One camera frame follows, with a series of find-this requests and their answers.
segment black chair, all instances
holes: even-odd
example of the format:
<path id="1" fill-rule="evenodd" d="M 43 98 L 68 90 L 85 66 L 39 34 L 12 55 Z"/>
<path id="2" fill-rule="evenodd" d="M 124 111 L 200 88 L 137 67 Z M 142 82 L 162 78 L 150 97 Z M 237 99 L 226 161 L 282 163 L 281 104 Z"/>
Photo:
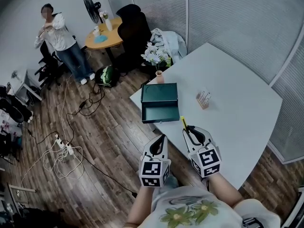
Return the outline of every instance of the black chair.
<path id="1" fill-rule="evenodd" d="M 119 9 L 116 14 L 121 17 L 123 23 L 136 17 L 141 12 L 141 8 L 135 4 L 129 4 Z"/>
<path id="2" fill-rule="evenodd" d="M 40 69 L 38 69 L 35 75 L 40 73 L 39 82 L 47 77 L 47 79 L 43 82 L 41 86 L 47 83 L 48 84 L 47 89 L 50 90 L 51 89 L 50 86 L 54 80 L 58 86 L 60 85 L 60 83 L 57 81 L 59 77 L 58 62 L 62 62 L 62 61 L 56 56 L 55 52 L 50 54 L 48 50 L 48 46 L 45 41 L 42 43 L 40 47 L 40 52 L 43 58 L 39 61 L 39 63 L 44 62 L 45 65 L 42 66 Z"/>
<path id="3" fill-rule="evenodd" d="M 123 20 L 117 31 L 123 40 L 125 53 L 116 58 L 115 66 L 120 72 L 129 72 L 144 62 L 141 54 L 144 54 L 152 36 L 145 14 L 139 12 L 132 19 Z"/>

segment dark green storage box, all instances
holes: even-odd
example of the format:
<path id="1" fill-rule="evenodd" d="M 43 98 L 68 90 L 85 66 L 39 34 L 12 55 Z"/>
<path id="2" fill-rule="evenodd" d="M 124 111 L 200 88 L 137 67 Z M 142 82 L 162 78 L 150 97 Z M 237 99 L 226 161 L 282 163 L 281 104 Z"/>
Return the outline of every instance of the dark green storage box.
<path id="1" fill-rule="evenodd" d="M 141 102 L 144 124 L 180 119 L 176 83 L 143 85 Z"/>

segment yellow object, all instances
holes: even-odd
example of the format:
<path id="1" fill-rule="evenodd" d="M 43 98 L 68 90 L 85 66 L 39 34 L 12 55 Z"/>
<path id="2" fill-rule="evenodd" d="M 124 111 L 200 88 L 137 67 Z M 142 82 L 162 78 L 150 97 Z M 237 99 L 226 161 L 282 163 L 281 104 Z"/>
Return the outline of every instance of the yellow object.
<path id="1" fill-rule="evenodd" d="M 181 116 L 181 121 L 182 121 L 182 124 L 184 125 L 184 129 L 187 130 L 187 124 L 186 124 L 186 120 L 183 116 Z"/>
<path id="2" fill-rule="evenodd" d="M 105 23 L 98 25 L 100 34 L 107 36 L 108 39 L 100 43 L 95 43 L 94 42 L 95 36 L 93 34 L 94 30 L 92 30 L 85 39 L 86 41 L 85 45 L 90 49 L 104 49 L 122 43 L 123 40 L 120 38 L 117 32 L 117 29 L 121 25 L 121 23 L 122 23 L 122 19 L 120 17 L 111 19 L 111 24 L 113 27 L 112 31 L 108 31 Z"/>

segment electric fan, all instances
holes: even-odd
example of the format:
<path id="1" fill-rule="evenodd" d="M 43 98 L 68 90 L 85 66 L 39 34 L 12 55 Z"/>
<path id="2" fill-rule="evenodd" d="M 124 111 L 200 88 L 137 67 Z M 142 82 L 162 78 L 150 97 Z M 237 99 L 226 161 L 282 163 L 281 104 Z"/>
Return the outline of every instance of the electric fan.
<path id="1" fill-rule="evenodd" d="M 89 13 L 92 21 L 95 24 L 97 24 L 99 22 L 99 20 L 101 22 L 103 22 L 101 17 L 99 16 L 99 9 L 101 8 L 100 2 L 93 3 L 92 0 L 84 0 L 84 3 L 85 3 L 86 10 Z"/>

